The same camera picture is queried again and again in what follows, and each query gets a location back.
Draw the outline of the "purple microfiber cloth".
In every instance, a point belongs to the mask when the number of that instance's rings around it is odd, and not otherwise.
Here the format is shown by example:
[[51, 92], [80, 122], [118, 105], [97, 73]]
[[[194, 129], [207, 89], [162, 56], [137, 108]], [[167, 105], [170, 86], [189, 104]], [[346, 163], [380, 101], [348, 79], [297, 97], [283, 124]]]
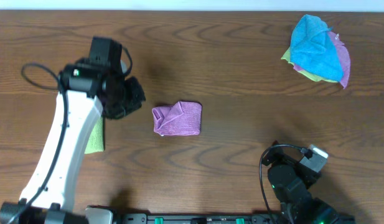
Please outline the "purple microfiber cloth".
[[154, 132], [160, 136], [196, 136], [200, 134], [202, 105], [178, 101], [172, 106], [152, 109]]

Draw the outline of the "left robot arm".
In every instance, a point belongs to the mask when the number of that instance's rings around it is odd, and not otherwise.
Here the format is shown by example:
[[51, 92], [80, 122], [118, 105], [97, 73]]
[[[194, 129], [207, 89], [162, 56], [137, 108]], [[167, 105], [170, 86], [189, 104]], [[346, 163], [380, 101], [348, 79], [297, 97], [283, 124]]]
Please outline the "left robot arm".
[[88, 140], [101, 118], [140, 109], [144, 92], [122, 62], [78, 62], [58, 75], [55, 116], [41, 157], [17, 203], [4, 202], [0, 223], [88, 223], [72, 212]]

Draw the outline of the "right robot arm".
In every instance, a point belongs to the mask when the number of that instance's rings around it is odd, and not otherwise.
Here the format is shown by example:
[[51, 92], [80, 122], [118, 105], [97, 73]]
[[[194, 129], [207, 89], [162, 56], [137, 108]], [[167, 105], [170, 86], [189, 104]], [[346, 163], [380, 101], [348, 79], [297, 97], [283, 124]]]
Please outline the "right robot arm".
[[[325, 201], [314, 198], [310, 187], [321, 177], [328, 153], [315, 145], [308, 147], [275, 141], [260, 157], [261, 193], [268, 212], [268, 223], [354, 224], [355, 217], [337, 212]], [[263, 187], [262, 167], [268, 167], [268, 180], [281, 205], [274, 215]]]

